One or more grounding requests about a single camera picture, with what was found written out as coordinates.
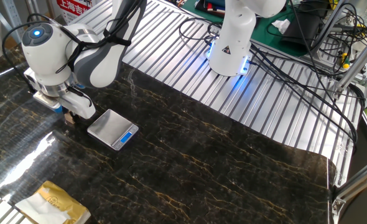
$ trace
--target blue led light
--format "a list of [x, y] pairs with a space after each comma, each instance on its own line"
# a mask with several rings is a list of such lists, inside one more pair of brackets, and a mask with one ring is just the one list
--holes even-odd
[[132, 136], [132, 133], [128, 132], [120, 141], [122, 143], [125, 143], [131, 136]]
[[247, 68], [246, 68], [247, 59], [248, 59], [248, 56], [244, 58], [243, 64], [240, 69], [240, 73], [244, 73], [244, 74], [247, 73]]
[[211, 43], [211, 47], [210, 47], [210, 50], [207, 52], [207, 58], [210, 58], [210, 55], [211, 55], [211, 51], [213, 50], [213, 47], [214, 47], [214, 43], [215, 43], [215, 41], [213, 41], [212, 43]]

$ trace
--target yellow connector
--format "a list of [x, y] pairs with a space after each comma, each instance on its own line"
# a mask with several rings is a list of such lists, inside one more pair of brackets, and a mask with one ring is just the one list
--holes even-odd
[[342, 60], [341, 60], [341, 64], [343, 66], [344, 69], [349, 69], [350, 68], [350, 59], [347, 57], [347, 53], [342, 54]]
[[332, 6], [332, 9], [335, 9], [335, 7], [338, 4], [338, 0], [329, 0], [330, 1], [330, 5]]

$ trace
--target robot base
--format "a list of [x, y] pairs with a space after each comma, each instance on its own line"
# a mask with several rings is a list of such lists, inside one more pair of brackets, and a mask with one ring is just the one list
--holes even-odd
[[[213, 44], [211, 45], [211, 47], [205, 52], [205, 56], [207, 59], [210, 59], [210, 54], [211, 54], [211, 51], [213, 49]], [[239, 66], [238, 70], [236, 73], [233, 73], [232, 75], [225, 75], [225, 74], [219, 74], [217, 71], [215, 71], [213, 68], [210, 68], [217, 74], [219, 75], [223, 75], [223, 76], [226, 76], [226, 77], [234, 77], [234, 76], [237, 76], [237, 75], [247, 75], [248, 71], [249, 71], [249, 68], [250, 68], [250, 60], [249, 58], [252, 58], [252, 53], [248, 52], [247, 56], [243, 57], [243, 60], [241, 62], [241, 65]]]

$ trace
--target sticker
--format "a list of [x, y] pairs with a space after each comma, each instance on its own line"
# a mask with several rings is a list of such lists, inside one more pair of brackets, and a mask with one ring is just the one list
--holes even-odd
[[231, 54], [231, 49], [229, 49], [229, 46], [226, 46], [224, 49], [222, 49], [222, 51], [227, 54]]

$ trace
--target red sign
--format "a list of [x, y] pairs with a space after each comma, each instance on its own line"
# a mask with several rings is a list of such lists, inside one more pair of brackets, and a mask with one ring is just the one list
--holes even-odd
[[86, 5], [76, 2], [74, 0], [57, 0], [57, 4], [64, 11], [70, 12], [76, 16], [80, 16], [90, 9], [90, 7], [87, 7]]

